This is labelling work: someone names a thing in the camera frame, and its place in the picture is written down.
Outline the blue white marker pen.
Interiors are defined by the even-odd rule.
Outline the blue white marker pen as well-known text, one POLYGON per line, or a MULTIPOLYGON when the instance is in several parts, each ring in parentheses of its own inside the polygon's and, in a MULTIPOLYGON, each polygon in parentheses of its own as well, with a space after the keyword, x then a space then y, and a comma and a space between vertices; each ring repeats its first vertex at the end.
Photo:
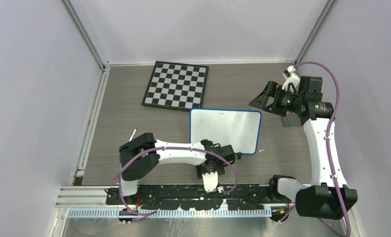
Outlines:
POLYGON ((135 127, 135 128, 133 129, 133 131, 132 131, 132 134, 131 134, 131 136, 130 136, 130 138, 129 138, 129 141, 133 140, 133 138, 134 138, 136 132, 137 132, 137 128, 135 127))

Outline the whiteboard with blue frame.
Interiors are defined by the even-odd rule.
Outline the whiteboard with blue frame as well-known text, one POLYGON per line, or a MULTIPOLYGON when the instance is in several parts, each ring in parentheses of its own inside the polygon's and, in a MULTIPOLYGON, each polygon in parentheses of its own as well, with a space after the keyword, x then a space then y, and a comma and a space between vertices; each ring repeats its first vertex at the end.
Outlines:
POLYGON ((235 153, 254 155, 258 150, 262 113, 257 110, 195 108, 189 113, 189 141, 207 139, 231 145, 235 153))

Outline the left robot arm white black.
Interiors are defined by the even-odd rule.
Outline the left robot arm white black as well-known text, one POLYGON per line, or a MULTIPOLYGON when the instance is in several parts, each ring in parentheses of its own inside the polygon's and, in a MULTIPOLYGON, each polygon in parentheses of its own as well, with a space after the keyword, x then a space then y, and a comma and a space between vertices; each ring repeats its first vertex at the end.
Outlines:
POLYGON ((156 139, 146 132, 119 147, 121 169, 114 179, 118 182, 118 198, 125 204, 136 201, 138 182, 158 165, 189 164, 197 168, 204 191, 218 190, 218 177, 229 167, 236 173, 236 155, 231 145, 222 146, 208 139, 196 143, 172 143, 156 139))

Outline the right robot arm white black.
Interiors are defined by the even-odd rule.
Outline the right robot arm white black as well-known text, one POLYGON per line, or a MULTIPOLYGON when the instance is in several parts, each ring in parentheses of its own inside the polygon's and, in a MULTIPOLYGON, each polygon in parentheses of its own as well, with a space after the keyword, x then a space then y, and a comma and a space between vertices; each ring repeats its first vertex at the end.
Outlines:
POLYGON ((307 137, 312 175, 310 186, 292 176, 273 175, 268 197, 273 202, 289 199, 296 205, 298 215, 320 219, 340 220, 342 207, 350 210, 358 200, 357 190, 348 188, 338 160, 336 145, 330 137, 334 106, 323 102, 320 77, 300 78, 298 89, 269 81, 249 106, 285 117, 296 114, 307 137))

